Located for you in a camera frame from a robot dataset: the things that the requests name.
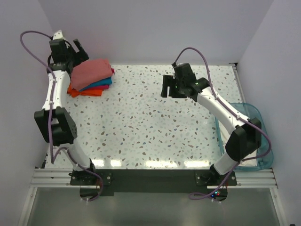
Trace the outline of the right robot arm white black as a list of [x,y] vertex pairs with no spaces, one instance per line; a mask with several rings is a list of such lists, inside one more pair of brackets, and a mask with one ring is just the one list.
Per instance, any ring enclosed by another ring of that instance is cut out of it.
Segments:
[[229,134],[225,152],[210,170],[210,181],[220,185],[226,174],[261,146],[261,121],[250,119],[226,102],[206,78],[197,79],[190,64],[172,64],[173,75],[164,75],[161,97],[191,98],[205,107]]

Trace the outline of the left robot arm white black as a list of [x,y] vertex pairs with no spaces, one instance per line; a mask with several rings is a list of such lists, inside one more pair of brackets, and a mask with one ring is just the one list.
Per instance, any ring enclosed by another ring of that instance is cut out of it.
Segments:
[[49,42],[51,55],[46,65],[48,92],[42,109],[34,113],[34,119],[50,146],[51,163],[64,153],[73,165],[75,176],[81,174],[81,180],[92,185],[97,181],[95,166],[82,150],[77,140],[76,123],[65,108],[73,68],[89,59],[80,42],[77,39],[73,42],[77,51],[63,38],[53,38]]

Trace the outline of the salmon pink t-shirt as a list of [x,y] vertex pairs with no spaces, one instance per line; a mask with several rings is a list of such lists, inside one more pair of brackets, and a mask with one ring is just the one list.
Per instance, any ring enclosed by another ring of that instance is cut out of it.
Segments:
[[74,67],[71,73],[71,87],[80,91],[94,82],[111,77],[112,74],[107,59],[88,60]]

